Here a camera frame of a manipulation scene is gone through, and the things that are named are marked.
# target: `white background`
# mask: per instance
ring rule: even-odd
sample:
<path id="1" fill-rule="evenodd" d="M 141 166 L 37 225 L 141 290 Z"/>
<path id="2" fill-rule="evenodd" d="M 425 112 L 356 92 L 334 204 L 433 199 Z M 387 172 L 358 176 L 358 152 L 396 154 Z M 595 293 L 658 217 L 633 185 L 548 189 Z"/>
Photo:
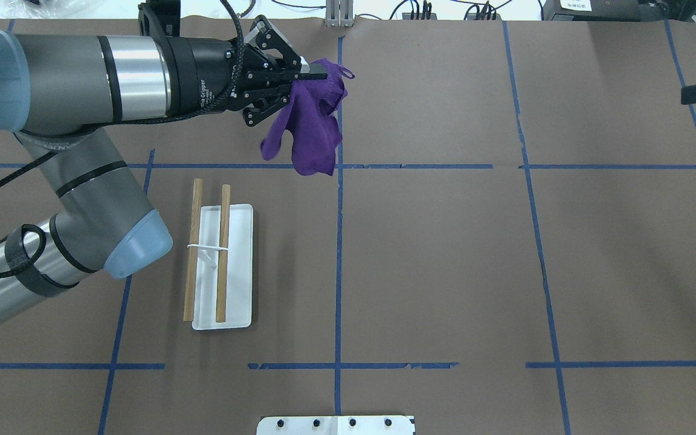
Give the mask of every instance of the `white background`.
<path id="1" fill-rule="evenodd" d="M 136 5 L 143 0 L 47 0 L 61 2 L 64 5 L 72 5 L 71 8 L 63 8 L 53 18 L 71 19 L 135 19 L 138 17 Z M 282 0 L 296 5 L 324 5 L 323 0 Z M 0 18 L 24 18 L 25 6 L 23 0 L 0 0 Z M 388 19 L 398 0 L 354 0 L 354 13 L 375 14 L 383 19 Z M 230 0 L 230 5 L 236 11 L 243 11 L 249 5 L 248 0 Z M 463 19 L 463 14 L 469 5 L 452 2 L 450 0 L 434 0 L 433 11 L 439 19 Z M 403 5 L 397 12 L 397 18 L 402 11 L 409 11 L 409 5 Z M 323 17 L 323 9 L 287 8 L 276 5 L 270 0 L 257 0 L 257 5 L 250 15 L 264 14 L 269 18 L 292 19 L 302 17 Z M 513 0 L 510 4 L 500 9 L 504 20 L 538 20 L 539 6 L 536 0 Z M 215 18 L 227 18 L 219 0 L 182 0 L 182 16 L 201 15 Z"/>

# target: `wooden stick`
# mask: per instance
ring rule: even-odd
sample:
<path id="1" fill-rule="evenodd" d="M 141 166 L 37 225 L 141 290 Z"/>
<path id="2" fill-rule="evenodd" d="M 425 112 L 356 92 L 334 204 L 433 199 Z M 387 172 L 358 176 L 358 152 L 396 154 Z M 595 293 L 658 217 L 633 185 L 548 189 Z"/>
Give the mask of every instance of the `wooden stick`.
<path id="1" fill-rule="evenodd" d="M 190 218 L 190 244 L 198 242 L 201 233 L 202 179 L 193 180 L 193 209 Z M 198 248 L 187 248 L 187 282 L 184 287 L 184 321 L 195 316 L 195 279 L 198 269 Z"/>
<path id="2" fill-rule="evenodd" d="M 222 185 L 222 210 L 219 221 L 219 246 L 229 248 L 230 185 Z M 227 251 L 219 251 L 219 276 L 216 279 L 216 322 L 227 320 Z"/>

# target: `white metal plate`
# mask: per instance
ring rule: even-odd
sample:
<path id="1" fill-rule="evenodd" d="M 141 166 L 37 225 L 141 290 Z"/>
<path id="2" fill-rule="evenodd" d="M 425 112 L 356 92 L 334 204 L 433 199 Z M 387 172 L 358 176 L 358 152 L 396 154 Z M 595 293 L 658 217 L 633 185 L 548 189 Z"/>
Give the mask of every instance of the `white metal plate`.
<path id="1" fill-rule="evenodd" d="M 200 245 L 219 245 L 221 206 L 201 207 Z M 251 325 L 251 264 L 254 239 L 254 209 L 249 204 L 230 206 L 230 234 L 227 241 L 227 318 L 216 322 L 216 279 L 219 270 L 198 259 L 195 281 L 193 329 L 211 330 Z M 218 251 L 205 251 L 219 262 Z"/>
<path id="2" fill-rule="evenodd" d="M 265 417 L 257 435 L 414 435 L 414 416 Z"/>

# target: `clear plastic wrap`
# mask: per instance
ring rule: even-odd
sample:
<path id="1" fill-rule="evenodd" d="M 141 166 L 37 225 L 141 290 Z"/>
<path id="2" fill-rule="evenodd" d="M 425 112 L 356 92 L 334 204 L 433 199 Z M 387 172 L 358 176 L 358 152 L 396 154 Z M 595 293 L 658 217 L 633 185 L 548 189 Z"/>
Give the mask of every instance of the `clear plastic wrap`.
<path id="1" fill-rule="evenodd" d="M 83 16 L 97 7 L 92 0 L 7 0 L 3 18 L 61 19 Z"/>

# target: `purple cloth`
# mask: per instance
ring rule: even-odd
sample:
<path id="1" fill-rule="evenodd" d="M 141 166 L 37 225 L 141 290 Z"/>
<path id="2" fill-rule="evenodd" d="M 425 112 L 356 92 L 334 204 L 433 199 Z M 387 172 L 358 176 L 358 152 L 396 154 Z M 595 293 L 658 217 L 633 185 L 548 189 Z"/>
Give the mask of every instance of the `purple cloth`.
<path id="1" fill-rule="evenodd" d="M 314 61 L 326 68 L 325 80 L 295 80 L 291 101 L 273 121 L 268 136 L 260 144 L 262 158 L 271 160 L 279 154 L 284 130 L 292 132 L 292 163 L 300 175 L 320 172 L 332 175 L 335 149 L 343 135 L 332 113 L 348 96 L 343 77 L 353 79 L 353 72 L 326 59 Z"/>

